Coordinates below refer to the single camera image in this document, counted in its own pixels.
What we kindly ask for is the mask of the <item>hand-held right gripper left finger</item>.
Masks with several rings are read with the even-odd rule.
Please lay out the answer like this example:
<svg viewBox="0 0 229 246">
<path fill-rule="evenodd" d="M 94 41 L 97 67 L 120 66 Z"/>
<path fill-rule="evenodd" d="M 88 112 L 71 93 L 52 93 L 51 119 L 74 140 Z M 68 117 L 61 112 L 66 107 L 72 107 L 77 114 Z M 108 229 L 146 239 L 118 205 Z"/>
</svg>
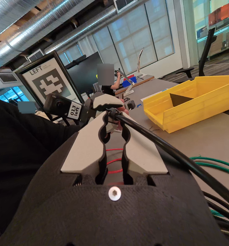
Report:
<svg viewBox="0 0 229 246">
<path fill-rule="evenodd" d="M 61 167 L 63 173 L 90 175 L 96 184 L 103 184 L 107 176 L 107 155 L 104 138 L 108 112 L 102 112 L 82 128 Z"/>
</svg>

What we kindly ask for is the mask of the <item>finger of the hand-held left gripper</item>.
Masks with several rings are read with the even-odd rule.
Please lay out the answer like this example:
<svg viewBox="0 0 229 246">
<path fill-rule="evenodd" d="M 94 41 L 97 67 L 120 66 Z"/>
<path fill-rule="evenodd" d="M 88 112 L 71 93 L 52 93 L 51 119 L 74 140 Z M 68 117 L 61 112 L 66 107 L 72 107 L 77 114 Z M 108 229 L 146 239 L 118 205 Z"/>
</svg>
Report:
<svg viewBox="0 0 229 246">
<path fill-rule="evenodd" d="M 95 118 L 91 117 L 88 122 L 89 134 L 108 134 L 120 131 L 118 128 L 118 122 L 112 120 L 109 115 L 98 115 Z"/>
<path fill-rule="evenodd" d="M 112 108 L 125 111 L 124 101 L 109 94 L 94 94 L 92 96 L 92 109 L 94 111 L 103 112 Z"/>
</svg>

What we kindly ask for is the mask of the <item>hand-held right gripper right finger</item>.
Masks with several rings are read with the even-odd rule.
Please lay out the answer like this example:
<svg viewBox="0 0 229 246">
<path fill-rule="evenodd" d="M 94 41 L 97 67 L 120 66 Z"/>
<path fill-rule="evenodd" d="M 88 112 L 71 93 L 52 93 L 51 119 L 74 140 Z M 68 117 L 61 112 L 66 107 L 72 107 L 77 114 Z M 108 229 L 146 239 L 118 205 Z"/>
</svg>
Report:
<svg viewBox="0 0 229 246">
<path fill-rule="evenodd" d="M 122 137 L 125 140 L 121 161 L 124 184 L 134 184 L 139 176 L 168 174 L 168 169 L 151 140 L 126 123 Z"/>
</svg>

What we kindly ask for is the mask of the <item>yellow plastic bin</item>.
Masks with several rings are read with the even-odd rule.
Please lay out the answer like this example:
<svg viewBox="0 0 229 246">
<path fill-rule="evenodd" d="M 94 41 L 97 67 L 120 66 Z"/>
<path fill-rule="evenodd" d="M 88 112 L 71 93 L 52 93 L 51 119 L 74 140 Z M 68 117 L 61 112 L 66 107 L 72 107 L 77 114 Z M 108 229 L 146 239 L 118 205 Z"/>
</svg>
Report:
<svg viewBox="0 0 229 246">
<path fill-rule="evenodd" d="M 229 110 L 229 75 L 199 76 L 143 100 L 144 113 L 172 133 Z"/>
</svg>

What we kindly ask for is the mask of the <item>person's left hand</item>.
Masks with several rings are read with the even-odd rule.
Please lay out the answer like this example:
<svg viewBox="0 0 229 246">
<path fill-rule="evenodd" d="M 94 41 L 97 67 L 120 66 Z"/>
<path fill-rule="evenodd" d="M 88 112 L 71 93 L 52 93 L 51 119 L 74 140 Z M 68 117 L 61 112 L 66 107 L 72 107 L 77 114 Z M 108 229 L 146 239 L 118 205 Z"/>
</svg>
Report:
<svg viewBox="0 0 229 246">
<path fill-rule="evenodd" d="M 124 113 L 126 113 L 127 115 L 129 115 L 129 111 L 125 108 L 125 104 L 122 106 L 122 107 L 119 107 L 119 108 L 117 108 L 117 110 L 118 111 L 120 111 L 120 112 L 124 112 Z M 122 130 L 122 126 L 121 126 L 121 124 L 120 124 L 120 121 L 115 121 L 117 124 L 118 124 L 118 127 L 116 128 L 116 130 Z"/>
</svg>

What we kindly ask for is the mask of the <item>black framed marker sign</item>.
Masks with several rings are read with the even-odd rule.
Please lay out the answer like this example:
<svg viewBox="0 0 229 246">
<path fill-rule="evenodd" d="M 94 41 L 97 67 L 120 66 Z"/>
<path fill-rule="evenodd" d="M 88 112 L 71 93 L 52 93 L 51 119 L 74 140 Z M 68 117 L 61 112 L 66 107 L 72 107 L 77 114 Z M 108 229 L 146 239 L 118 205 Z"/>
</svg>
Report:
<svg viewBox="0 0 229 246">
<path fill-rule="evenodd" d="M 63 116 L 58 116 L 55 113 L 45 112 L 43 109 L 46 97 L 50 93 L 60 95 L 75 103 L 84 104 L 81 94 L 56 51 L 52 51 L 14 72 L 50 121 L 62 118 L 69 125 L 67 123 L 68 116 L 65 113 Z"/>
</svg>

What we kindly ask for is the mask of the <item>blue plastic bin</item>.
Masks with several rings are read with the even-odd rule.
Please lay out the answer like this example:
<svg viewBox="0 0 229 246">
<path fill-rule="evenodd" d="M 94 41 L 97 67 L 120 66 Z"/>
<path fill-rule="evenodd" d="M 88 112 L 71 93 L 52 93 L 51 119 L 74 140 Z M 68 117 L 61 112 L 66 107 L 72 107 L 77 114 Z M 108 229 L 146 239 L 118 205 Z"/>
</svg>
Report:
<svg viewBox="0 0 229 246">
<path fill-rule="evenodd" d="M 137 78 L 136 78 L 135 76 L 130 77 L 129 80 L 131 80 L 132 83 L 134 83 L 134 84 L 137 83 Z M 128 86 L 130 86 L 130 85 L 131 85 L 130 82 L 127 81 L 127 80 L 124 78 L 124 80 L 123 80 L 123 82 L 122 82 L 122 86 L 123 86 L 123 87 L 128 87 Z"/>
</svg>

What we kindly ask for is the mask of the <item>black screen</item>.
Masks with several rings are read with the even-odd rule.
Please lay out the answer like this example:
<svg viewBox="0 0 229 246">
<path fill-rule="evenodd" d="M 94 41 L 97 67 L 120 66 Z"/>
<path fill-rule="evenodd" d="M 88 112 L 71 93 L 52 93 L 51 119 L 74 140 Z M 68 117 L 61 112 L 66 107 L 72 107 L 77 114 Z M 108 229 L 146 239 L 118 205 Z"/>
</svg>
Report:
<svg viewBox="0 0 229 246">
<path fill-rule="evenodd" d="M 102 60 L 95 52 L 79 63 L 73 61 L 65 66 L 79 94 L 92 91 L 93 84 L 97 83 L 97 64 L 102 64 Z"/>
</svg>

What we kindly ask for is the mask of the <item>wooden top table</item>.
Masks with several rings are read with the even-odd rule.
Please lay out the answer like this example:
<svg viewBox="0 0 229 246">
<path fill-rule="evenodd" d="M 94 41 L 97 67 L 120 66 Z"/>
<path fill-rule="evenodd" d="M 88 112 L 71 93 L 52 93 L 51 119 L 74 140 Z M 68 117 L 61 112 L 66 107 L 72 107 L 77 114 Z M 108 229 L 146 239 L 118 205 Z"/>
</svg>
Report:
<svg viewBox="0 0 229 246">
<path fill-rule="evenodd" d="M 136 86 L 141 85 L 141 84 L 143 84 L 143 83 L 145 83 L 147 81 L 150 81 L 150 80 L 152 80 L 154 78 L 155 77 L 152 76 L 152 75 L 146 75 L 146 76 L 144 76 L 142 78 L 137 77 L 137 82 L 134 84 L 134 86 L 132 87 L 132 89 L 135 88 Z M 120 93 L 125 92 L 128 88 L 129 88 L 129 86 L 123 87 L 123 88 L 121 88 L 119 90 L 116 90 L 115 95 L 118 95 Z"/>
</svg>

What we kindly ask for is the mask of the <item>white paper sheet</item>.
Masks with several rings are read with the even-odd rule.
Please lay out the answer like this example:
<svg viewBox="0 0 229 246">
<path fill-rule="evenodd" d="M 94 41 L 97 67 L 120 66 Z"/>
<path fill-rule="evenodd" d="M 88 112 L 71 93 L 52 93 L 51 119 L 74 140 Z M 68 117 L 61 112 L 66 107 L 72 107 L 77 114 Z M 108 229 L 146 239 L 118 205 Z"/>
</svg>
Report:
<svg viewBox="0 0 229 246">
<path fill-rule="evenodd" d="M 157 93 L 154 93 L 154 94 L 152 94 L 152 95 L 149 95 L 149 96 L 147 96 L 147 97 L 144 97 L 144 98 L 141 99 L 141 101 L 143 102 L 145 99 L 148 99 L 148 98 L 150 98 L 150 97 L 153 97 L 153 96 L 155 96 L 156 94 L 159 94 L 159 93 L 164 92 L 164 91 L 166 91 L 166 90 L 168 90 L 168 88 L 167 88 L 167 89 L 164 89 L 164 90 L 162 90 L 162 91 L 159 91 L 159 92 L 157 92 Z"/>
</svg>

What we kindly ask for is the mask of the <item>black video bar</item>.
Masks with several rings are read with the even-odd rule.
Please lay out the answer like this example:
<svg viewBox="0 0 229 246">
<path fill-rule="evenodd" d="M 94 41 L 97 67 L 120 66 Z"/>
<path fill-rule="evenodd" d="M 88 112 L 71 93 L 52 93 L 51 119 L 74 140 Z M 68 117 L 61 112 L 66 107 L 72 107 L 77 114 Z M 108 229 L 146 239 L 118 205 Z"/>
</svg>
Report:
<svg viewBox="0 0 229 246">
<path fill-rule="evenodd" d="M 65 68 L 68 70 L 68 69 L 71 69 L 72 67 L 76 66 L 76 65 L 79 65 L 81 62 L 83 62 L 84 60 L 86 59 L 86 55 L 83 55 L 81 57 L 79 57 L 78 59 L 76 60 L 73 60 L 71 63 L 69 63 L 68 65 L 65 66 Z"/>
</svg>

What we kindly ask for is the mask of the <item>white vent grille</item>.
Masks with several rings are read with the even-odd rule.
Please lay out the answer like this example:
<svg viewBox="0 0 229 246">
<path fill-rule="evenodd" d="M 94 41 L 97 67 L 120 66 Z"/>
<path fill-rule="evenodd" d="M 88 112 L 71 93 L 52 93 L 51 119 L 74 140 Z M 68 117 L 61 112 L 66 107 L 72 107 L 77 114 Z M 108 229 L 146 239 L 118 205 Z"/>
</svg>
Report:
<svg viewBox="0 0 229 246">
<path fill-rule="evenodd" d="M 137 0 L 114 0 L 117 13 L 125 10 L 135 2 L 137 2 Z"/>
<path fill-rule="evenodd" d="M 43 57 L 44 55 L 45 54 L 43 53 L 43 51 L 41 49 L 38 49 L 35 52 L 33 52 L 31 55 L 28 56 L 28 60 L 30 62 L 34 62 L 38 60 L 39 58 Z"/>
</svg>

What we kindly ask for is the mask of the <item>black office chair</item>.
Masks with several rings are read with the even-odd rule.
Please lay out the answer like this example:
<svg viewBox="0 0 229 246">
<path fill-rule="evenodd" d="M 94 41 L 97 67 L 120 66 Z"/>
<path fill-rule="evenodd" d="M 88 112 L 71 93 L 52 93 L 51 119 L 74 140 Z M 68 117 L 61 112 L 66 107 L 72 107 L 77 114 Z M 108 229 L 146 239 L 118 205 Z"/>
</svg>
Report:
<svg viewBox="0 0 229 246">
<path fill-rule="evenodd" d="M 204 47 L 204 50 L 202 52 L 202 56 L 200 58 L 200 61 L 199 61 L 199 73 L 198 73 L 198 76 L 205 76 L 204 74 L 204 65 L 205 65 L 205 62 L 207 60 L 207 56 L 208 56 L 208 53 L 210 51 L 210 48 L 211 48 L 211 44 L 213 42 L 216 41 L 217 39 L 217 36 L 214 35 L 215 33 L 215 28 L 212 28 L 208 31 L 208 36 L 207 36 L 207 40 L 206 40 L 206 43 L 205 43 L 205 47 Z M 194 67 L 190 67 L 190 68 L 187 68 L 187 69 L 181 69 L 180 71 L 176 72 L 176 74 L 180 74 L 180 73 L 185 73 L 187 75 L 187 80 L 194 80 L 194 78 L 192 77 L 192 74 L 191 74 L 191 71 L 194 69 Z"/>
</svg>

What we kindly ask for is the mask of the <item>metal shelf with boxes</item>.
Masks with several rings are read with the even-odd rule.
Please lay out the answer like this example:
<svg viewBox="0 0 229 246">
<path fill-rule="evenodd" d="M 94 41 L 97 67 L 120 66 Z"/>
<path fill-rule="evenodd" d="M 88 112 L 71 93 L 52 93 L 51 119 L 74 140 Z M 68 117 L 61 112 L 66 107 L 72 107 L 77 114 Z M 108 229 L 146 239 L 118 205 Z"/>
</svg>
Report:
<svg viewBox="0 0 229 246">
<path fill-rule="evenodd" d="M 210 29 L 215 29 L 216 41 L 208 57 L 229 49 L 229 0 L 193 1 L 198 54 L 201 56 Z"/>
</svg>

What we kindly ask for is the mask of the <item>large silver duct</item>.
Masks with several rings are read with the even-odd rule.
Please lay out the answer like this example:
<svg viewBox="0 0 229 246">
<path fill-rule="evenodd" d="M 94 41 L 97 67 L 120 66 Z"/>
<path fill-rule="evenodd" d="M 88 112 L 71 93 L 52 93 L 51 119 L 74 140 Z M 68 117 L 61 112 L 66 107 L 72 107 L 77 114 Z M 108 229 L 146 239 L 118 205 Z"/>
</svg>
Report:
<svg viewBox="0 0 229 246">
<path fill-rule="evenodd" d="M 72 17 L 90 1 L 65 0 L 49 2 L 35 17 L 19 28 L 5 41 L 0 43 L 0 67 L 42 39 L 57 26 Z"/>
</svg>

